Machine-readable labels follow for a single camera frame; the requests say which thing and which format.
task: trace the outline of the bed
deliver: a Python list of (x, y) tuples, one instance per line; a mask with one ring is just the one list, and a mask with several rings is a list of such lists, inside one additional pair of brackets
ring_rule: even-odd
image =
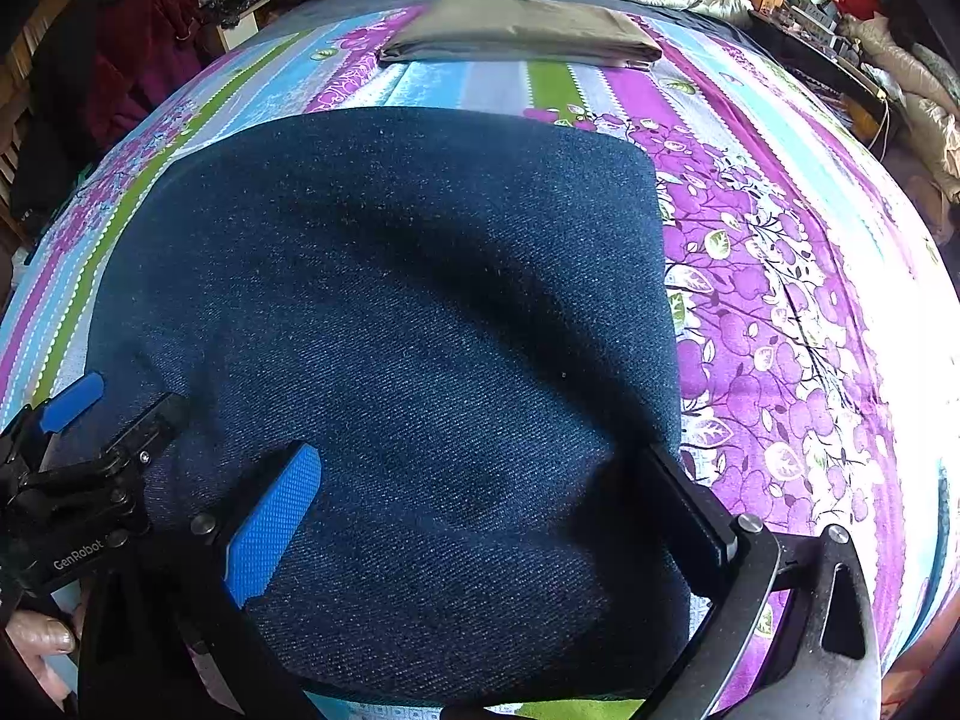
[[(538, 61), (378, 66), (377, 48), (426, 1), (306, 6), (119, 143), (43, 239), (4, 317), (0, 421), (83, 374), (116, 241), (157, 177), (210, 143), (363, 106), (460, 108), (618, 138), (656, 167), (685, 470), (731, 512), (755, 512), (774, 530), (848, 528), (888, 668), (960, 581), (960, 348), (950, 330), (960, 304), (909, 200), (808, 90), (712, 20), (606, 0), (664, 50), (649, 73)], [(749, 689), (783, 601), (772, 597), (725, 703)], [(703, 614), (694, 605), (691, 630)], [(384, 712), (318, 702), (330, 717)], [(618, 706), (607, 716), (629, 714)]]

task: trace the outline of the metal bolt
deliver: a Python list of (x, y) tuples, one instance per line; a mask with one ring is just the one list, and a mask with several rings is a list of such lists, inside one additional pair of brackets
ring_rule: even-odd
[(741, 514), (740, 517), (736, 519), (736, 524), (739, 525), (747, 533), (759, 533), (763, 530), (763, 520), (757, 517), (756, 514)]
[(190, 520), (190, 533), (193, 533), (194, 536), (209, 536), (216, 527), (217, 518), (206, 512), (201, 512)]
[(850, 534), (839, 525), (830, 525), (827, 528), (827, 535), (838, 544), (846, 544), (850, 540)]
[(127, 533), (123, 528), (118, 528), (115, 531), (110, 531), (107, 534), (107, 546), (116, 549), (117, 547), (122, 547), (127, 543), (127, 539), (130, 537), (130, 534)]

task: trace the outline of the folded dark blue denim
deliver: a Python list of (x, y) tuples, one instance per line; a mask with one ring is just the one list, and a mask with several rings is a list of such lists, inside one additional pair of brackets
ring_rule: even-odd
[(162, 391), (158, 527), (307, 440), (322, 491), (246, 610), (326, 694), (643, 696), (688, 591), (628, 482), (680, 438), (654, 170), (464, 111), (279, 119), (175, 162), (109, 259), (86, 456)]

